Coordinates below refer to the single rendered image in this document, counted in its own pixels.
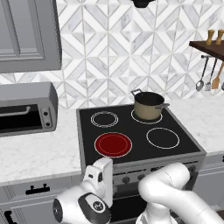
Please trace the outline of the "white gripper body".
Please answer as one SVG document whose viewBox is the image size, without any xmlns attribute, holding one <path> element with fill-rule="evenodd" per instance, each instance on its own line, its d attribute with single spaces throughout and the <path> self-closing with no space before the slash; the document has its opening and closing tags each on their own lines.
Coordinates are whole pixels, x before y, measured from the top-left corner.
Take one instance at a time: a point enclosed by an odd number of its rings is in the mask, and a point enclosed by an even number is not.
<svg viewBox="0 0 224 224">
<path fill-rule="evenodd" d="M 94 163 L 96 171 L 94 187 L 99 196 L 108 207 L 113 205 L 113 160 L 102 157 Z"/>
</svg>

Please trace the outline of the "black glass top stove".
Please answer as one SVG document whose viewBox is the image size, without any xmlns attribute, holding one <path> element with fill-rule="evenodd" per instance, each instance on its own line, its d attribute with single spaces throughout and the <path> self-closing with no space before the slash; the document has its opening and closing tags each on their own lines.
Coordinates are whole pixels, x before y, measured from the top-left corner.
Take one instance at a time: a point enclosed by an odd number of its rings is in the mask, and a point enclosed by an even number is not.
<svg viewBox="0 0 224 224">
<path fill-rule="evenodd" d="M 113 159 L 113 175 L 180 162 L 187 169 L 196 167 L 184 186 L 193 189 L 200 157 L 206 153 L 168 108 L 151 121 L 137 117 L 133 105 L 82 108 L 76 115 L 82 170 L 103 157 Z"/>
</svg>

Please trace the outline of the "black oven door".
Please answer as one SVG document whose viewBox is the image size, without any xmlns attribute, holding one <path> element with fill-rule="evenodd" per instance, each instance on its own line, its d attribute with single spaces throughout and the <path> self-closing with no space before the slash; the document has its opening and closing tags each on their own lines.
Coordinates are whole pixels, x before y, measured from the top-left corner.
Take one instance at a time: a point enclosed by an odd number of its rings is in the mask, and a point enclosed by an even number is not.
<svg viewBox="0 0 224 224">
<path fill-rule="evenodd" d="M 110 208 L 112 215 L 111 224 L 134 223 L 137 216 L 145 209 L 146 202 L 138 192 L 137 177 L 152 174 L 155 170 L 133 173 L 120 172 L 113 175 L 113 206 Z M 123 183 L 123 178 L 129 177 L 128 184 Z"/>
</svg>

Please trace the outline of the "grey drawer front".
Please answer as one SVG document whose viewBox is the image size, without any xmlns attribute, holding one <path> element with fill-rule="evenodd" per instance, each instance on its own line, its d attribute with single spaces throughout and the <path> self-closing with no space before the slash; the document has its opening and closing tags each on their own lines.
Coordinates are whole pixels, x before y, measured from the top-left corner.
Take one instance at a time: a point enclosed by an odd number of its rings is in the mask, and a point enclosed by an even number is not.
<svg viewBox="0 0 224 224">
<path fill-rule="evenodd" d="M 9 202 L 13 200 L 37 198 L 43 195 L 51 195 L 62 192 L 71 186 L 77 185 L 81 182 L 81 176 L 67 176 L 60 178 L 50 178 L 38 181 L 32 181 L 27 183 L 0 186 L 0 202 Z M 32 195 L 26 195 L 25 191 L 30 189 L 30 186 L 40 188 L 43 184 L 47 184 L 50 187 L 49 192 L 42 192 Z"/>
</svg>

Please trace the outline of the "grey base cupboard door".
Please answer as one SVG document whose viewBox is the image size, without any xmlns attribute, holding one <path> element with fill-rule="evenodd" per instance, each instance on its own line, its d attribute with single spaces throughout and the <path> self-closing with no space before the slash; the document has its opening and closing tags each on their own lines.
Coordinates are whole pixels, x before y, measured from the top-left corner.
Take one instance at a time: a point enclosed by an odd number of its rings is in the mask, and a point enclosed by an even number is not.
<svg viewBox="0 0 224 224">
<path fill-rule="evenodd" d="M 53 216 L 53 200 L 57 194 L 34 199 L 22 199 L 0 205 L 0 224 L 8 224 L 5 211 L 12 211 L 14 224 L 60 224 Z"/>
</svg>

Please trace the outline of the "tan pot with dark interior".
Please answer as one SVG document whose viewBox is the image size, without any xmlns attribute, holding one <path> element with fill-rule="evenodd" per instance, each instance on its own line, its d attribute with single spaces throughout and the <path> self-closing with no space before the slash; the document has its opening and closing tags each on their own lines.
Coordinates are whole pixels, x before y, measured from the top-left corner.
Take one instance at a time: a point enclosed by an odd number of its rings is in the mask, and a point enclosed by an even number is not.
<svg viewBox="0 0 224 224">
<path fill-rule="evenodd" d="M 165 98 L 154 92 L 144 92 L 140 88 L 132 90 L 134 96 L 134 111 L 136 115 L 144 120 L 159 118 L 163 109 L 169 106 Z"/>
</svg>

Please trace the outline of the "grey base cupboard run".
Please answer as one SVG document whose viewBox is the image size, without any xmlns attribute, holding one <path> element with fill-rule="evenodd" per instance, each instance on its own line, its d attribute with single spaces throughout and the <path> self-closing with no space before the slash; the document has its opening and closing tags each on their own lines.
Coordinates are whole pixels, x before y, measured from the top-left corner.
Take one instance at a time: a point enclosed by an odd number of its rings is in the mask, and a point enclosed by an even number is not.
<svg viewBox="0 0 224 224">
<path fill-rule="evenodd" d="M 200 157 L 197 172 L 192 190 L 213 210 L 224 210 L 224 152 Z"/>
</svg>

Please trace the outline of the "grey toaster oven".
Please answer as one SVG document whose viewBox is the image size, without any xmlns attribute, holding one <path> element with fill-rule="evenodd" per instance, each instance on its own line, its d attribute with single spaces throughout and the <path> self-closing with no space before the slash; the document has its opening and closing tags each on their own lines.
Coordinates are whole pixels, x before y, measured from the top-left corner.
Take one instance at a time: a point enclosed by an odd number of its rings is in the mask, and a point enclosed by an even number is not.
<svg viewBox="0 0 224 224">
<path fill-rule="evenodd" d="M 57 92 L 50 81 L 0 85 L 0 114 L 31 107 L 27 115 L 0 117 L 0 137 L 55 131 L 58 104 Z"/>
</svg>

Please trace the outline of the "metal ladle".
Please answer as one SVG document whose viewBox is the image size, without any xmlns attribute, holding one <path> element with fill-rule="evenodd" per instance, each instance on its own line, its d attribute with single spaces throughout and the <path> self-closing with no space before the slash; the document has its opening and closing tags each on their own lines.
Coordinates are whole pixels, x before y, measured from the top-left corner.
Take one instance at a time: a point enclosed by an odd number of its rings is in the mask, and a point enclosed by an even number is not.
<svg viewBox="0 0 224 224">
<path fill-rule="evenodd" d="M 207 62 L 209 60 L 209 57 L 202 55 L 202 58 L 206 60 L 204 68 L 203 68 L 203 72 L 202 72 L 202 74 L 204 75 L 207 69 Z M 198 92 L 204 87 L 203 75 L 201 76 L 200 80 L 196 83 L 196 90 Z"/>
</svg>

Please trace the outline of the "metal slotted spatula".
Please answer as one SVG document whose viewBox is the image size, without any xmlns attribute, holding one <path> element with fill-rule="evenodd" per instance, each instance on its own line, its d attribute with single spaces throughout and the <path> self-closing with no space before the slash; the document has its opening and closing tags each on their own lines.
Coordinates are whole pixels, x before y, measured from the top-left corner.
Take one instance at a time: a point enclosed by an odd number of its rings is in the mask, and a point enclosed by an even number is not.
<svg viewBox="0 0 224 224">
<path fill-rule="evenodd" d="M 214 74 L 214 69 L 215 69 L 215 66 L 216 66 L 216 63 L 217 63 L 217 58 L 215 58 L 214 60 L 214 63 L 213 63 L 213 69 L 212 69 L 212 72 L 210 74 L 210 79 L 209 79 L 209 82 L 205 85 L 205 91 L 210 91 L 211 90 L 211 80 L 212 80 L 212 77 L 213 77 L 213 74 Z"/>
</svg>

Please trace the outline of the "wooden spatula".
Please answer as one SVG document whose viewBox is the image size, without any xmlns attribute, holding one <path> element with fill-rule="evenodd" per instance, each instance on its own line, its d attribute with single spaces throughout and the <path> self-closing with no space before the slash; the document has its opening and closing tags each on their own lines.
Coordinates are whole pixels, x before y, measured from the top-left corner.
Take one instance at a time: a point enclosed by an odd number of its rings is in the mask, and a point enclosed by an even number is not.
<svg viewBox="0 0 224 224">
<path fill-rule="evenodd" d="M 212 89 L 217 89 L 219 87 L 220 75 L 221 75 L 221 72 L 222 72 L 223 68 L 224 68 L 224 61 L 221 63 L 220 70 L 219 70 L 217 76 L 213 79 Z"/>
</svg>

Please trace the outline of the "dark wooden shelf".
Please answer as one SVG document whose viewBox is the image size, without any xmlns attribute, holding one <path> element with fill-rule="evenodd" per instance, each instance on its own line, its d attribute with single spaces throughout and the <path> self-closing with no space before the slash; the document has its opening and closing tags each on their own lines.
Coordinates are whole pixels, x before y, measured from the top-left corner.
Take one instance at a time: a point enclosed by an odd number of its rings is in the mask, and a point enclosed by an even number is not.
<svg viewBox="0 0 224 224">
<path fill-rule="evenodd" d="M 215 41 L 211 45 L 206 45 L 205 41 L 190 41 L 189 46 L 224 61 L 224 40 L 221 41 L 220 45 L 216 45 Z"/>
</svg>

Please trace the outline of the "wooden shaker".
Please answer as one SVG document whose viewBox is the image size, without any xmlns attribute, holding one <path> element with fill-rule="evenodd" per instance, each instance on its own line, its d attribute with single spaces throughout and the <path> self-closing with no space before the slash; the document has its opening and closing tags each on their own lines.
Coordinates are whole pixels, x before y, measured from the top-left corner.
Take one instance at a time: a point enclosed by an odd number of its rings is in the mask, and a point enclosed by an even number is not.
<svg viewBox="0 0 224 224">
<path fill-rule="evenodd" d="M 217 45 L 217 46 L 219 46 L 220 44 L 221 44 L 221 38 L 222 38 L 222 35 L 224 34 L 224 30 L 223 29 L 221 29 L 221 30 L 218 30 L 218 37 L 217 37 L 217 39 L 216 39 L 216 41 L 215 41 L 215 44 Z"/>
<path fill-rule="evenodd" d="M 210 46 L 212 44 L 213 35 L 214 35 L 214 30 L 208 30 L 208 36 L 207 36 L 207 40 L 206 40 L 207 46 Z"/>
</svg>

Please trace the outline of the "black range hood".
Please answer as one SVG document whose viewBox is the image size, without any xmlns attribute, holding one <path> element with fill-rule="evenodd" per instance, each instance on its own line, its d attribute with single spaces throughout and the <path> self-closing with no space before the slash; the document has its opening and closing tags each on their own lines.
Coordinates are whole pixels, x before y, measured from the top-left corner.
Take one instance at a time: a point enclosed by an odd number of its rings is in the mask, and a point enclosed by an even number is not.
<svg viewBox="0 0 224 224">
<path fill-rule="evenodd" d="M 150 2 L 155 0 L 131 0 L 136 8 L 146 8 Z"/>
</svg>

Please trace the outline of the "grey wall cupboard door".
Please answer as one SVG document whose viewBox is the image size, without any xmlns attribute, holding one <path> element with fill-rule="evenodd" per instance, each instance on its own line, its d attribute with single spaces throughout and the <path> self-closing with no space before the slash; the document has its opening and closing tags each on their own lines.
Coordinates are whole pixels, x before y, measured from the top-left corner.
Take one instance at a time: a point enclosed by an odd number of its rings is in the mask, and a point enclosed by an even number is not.
<svg viewBox="0 0 224 224">
<path fill-rule="evenodd" d="M 0 73 L 60 70 L 56 0 L 0 0 Z"/>
</svg>

